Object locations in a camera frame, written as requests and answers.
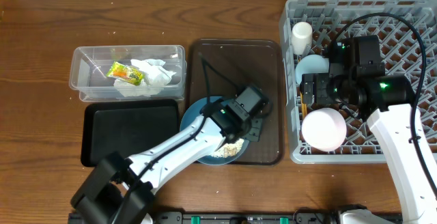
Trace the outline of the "brown serving tray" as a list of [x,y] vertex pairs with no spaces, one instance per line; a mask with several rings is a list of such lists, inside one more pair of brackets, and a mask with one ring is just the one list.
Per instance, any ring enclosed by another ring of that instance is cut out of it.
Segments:
[[270,40],[200,39],[190,47],[185,91],[185,109],[206,96],[199,54],[239,87],[253,84],[268,97],[258,142],[250,142],[236,165],[275,165],[284,155],[285,98],[280,46]]

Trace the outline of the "black rectangular tray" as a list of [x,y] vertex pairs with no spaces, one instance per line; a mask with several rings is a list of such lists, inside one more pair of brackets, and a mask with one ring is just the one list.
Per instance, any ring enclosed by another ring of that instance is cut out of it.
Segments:
[[81,163],[95,167],[112,152],[127,158],[178,132],[178,104],[172,99],[90,104],[84,115]]

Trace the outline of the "dark blue plate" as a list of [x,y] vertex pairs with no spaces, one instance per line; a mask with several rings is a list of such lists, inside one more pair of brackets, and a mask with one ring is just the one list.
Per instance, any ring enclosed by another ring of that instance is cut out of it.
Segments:
[[[182,121],[180,124],[180,130],[184,130],[188,125],[190,125],[195,118],[200,115],[202,108],[206,105],[207,98],[201,98],[200,100],[194,102],[184,113]],[[223,150],[220,149],[215,152],[216,156],[207,155],[200,158],[197,162],[205,165],[226,165],[233,163],[236,159],[243,155],[244,151],[249,146],[249,141],[244,139],[239,139],[234,143],[237,152],[233,156],[223,157]]]

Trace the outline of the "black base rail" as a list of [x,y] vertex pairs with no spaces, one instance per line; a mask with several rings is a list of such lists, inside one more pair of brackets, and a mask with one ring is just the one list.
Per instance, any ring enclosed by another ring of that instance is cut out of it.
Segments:
[[294,223],[427,223],[417,214],[380,214],[373,213],[362,205],[343,206],[333,211],[300,208],[293,213],[190,213],[190,212],[155,212],[147,214],[144,223],[152,224],[294,224]]

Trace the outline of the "grey dishwasher rack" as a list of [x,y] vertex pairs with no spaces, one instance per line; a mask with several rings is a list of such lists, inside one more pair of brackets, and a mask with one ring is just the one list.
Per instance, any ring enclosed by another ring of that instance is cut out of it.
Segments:
[[[436,150],[436,0],[287,0],[279,20],[279,37],[285,71],[287,133],[290,158],[297,164],[372,164],[385,157],[365,122],[346,116],[344,143],[332,152],[307,144],[301,133],[300,92],[294,69],[307,55],[322,54],[333,38],[376,35],[387,74],[403,74],[416,87],[421,73],[421,52],[409,28],[387,12],[405,18],[420,33],[426,48],[427,68],[419,101],[421,121],[432,151]],[[292,27],[312,26],[312,45],[295,55]]]

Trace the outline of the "light blue saucer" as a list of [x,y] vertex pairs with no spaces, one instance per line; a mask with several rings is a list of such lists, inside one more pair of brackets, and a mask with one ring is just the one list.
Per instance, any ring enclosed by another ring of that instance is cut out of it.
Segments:
[[297,84],[301,84],[304,74],[327,73],[329,71],[329,61],[321,55],[307,55],[302,58],[295,68],[295,79]]

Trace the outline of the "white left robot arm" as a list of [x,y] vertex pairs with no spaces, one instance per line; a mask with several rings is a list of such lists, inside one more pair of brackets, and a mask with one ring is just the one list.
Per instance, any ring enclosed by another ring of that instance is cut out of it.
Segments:
[[221,127],[197,116],[160,145],[123,158],[114,152],[102,159],[70,203],[86,223],[151,223],[155,194],[172,177],[225,142]]

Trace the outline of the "clear plastic waste bin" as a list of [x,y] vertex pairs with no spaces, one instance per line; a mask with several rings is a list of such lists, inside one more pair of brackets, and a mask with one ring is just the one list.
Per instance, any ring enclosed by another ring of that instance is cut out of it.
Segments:
[[84,102],[182,100],[186,68],[180,45],[82,46],[73,54],[69,86]]

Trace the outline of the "pink bowl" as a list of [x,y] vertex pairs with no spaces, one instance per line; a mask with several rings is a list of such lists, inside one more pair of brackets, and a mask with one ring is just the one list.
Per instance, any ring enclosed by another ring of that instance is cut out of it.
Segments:
[[305,116],[301,132],[303,139],[311,147],[323,152],[339,148],[346,138],[346,121],[340,112],[332,108],[323,108]]

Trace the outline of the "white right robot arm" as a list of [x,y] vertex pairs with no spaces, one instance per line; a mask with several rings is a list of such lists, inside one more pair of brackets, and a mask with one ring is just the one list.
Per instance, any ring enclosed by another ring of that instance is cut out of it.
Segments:
[[359,109],[379,143],[401,204],[404,223],[436,222],[436,159],[417,107],[420,93],[404,76],[303,74],[304,99],[346,102]]

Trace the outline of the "leftover rice pile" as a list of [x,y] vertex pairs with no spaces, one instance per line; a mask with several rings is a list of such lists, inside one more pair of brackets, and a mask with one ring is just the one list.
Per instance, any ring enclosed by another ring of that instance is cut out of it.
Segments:
[[239,139],[235,143],[226,143],[210,156],[214,158],[227,158],[235,156],[244,144],[244,139]]

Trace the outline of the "yellow green snack wrapper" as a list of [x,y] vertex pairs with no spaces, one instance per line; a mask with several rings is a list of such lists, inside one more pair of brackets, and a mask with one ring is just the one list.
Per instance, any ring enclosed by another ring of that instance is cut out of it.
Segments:
[[124,64],[115,61],[106,73],[106,77],[118,79],[132,85],[140,85],[144,78],[144,73],[136,68],[125,66]]

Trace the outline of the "white napkin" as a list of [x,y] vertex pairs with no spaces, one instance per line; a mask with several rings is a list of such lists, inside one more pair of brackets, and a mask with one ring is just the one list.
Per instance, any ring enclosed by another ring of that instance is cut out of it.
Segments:
[[167,70],[163,66],[165,62],[161,59],[131,59],[130,66],[144,73],[144,78],[140,85],[115,79],[114,88],[124,97],[134,96],[153,96],[159,94],[163,87],[170,84],[176,72]]

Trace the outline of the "cream white cup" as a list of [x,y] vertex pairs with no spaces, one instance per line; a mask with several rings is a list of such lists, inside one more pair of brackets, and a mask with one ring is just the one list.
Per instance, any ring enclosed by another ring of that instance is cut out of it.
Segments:
[[307,46],[312,45],[312,26],[306,22],[299,22],[292,27],[291,44],[295,55],[302,55]]

